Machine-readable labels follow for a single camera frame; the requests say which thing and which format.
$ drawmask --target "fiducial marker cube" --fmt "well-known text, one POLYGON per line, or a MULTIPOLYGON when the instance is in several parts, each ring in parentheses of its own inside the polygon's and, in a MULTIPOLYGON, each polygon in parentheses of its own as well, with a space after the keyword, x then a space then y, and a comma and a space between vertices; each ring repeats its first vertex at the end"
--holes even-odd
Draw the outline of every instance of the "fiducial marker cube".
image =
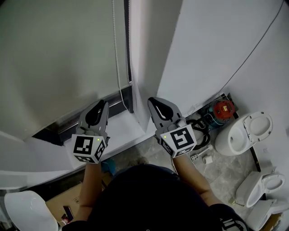
POLYGON ((173 131, 163 133, 160 136, 160 144, 172 158, 192 151, 197 144, 191 125, 177 128, 173 131))
POLYGON ((100 157, 106 148, 102 136, 72 135, 73 155, 81 162, 99 163, 100 157))

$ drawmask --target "blue object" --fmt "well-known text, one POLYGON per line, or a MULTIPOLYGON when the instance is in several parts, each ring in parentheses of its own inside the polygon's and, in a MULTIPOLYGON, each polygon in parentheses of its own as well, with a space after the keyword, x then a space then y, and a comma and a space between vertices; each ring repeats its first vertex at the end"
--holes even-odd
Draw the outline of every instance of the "blue object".
POLYGON ((116 173, 116 164, 112 159, 107 159, 101 162, 101 169, 103 172, 110 172, 112 175, 116 173))

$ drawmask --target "black shirt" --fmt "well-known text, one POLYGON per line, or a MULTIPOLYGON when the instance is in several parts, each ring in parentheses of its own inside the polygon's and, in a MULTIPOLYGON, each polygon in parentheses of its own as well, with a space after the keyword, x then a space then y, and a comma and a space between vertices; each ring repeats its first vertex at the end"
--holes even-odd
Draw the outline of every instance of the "black shirt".
POLYGON ((99 198, 87 220, 63 227, 78 230, 226 230, 244 221, 224 204, 208 207, 176 174, 138 165, 119 174, 99 198))

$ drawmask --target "toilet lid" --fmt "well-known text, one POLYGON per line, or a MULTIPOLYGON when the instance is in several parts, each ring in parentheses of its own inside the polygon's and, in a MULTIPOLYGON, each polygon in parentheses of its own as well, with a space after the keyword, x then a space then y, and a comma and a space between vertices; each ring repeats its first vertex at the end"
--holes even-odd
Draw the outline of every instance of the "toilet lid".
POLYGON ((272 118, 262 111, 249 115, 243 124, 250 141, 253 143, 266 139, 273 129, 272 118))
POLYGON ((285 183, 285 176, 280 173, 270 174, 262 179, 265 193, 278 191, 285 183))

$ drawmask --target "toilet bowl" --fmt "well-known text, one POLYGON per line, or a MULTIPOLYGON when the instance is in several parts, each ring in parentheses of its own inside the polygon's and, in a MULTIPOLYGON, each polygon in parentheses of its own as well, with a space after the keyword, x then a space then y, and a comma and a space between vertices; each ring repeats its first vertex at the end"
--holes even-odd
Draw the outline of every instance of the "toilet bowl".
POLYGON ((56 219, 37 193, 8 193, 4 203, 11 221, 20 231, 58 231, 56 219))
POLYGON ((285 176, 273 172, 272 167, 261 172, 252 171, 236 191, 236 202, 251 207, 264 193, 278 191, 285 183, 285 176))
POLYGON ((254 231, 259 231, 272 214, 282 213, 289 209, 289 203, 274 200, 259 200, 255 205, 246 223, 254 231))
POLYGON ((272 132, 273 121, 264 112, 246 114, 223 129, 215 140, 215 149, 222 155, 234 156, 247 151, 272 132))

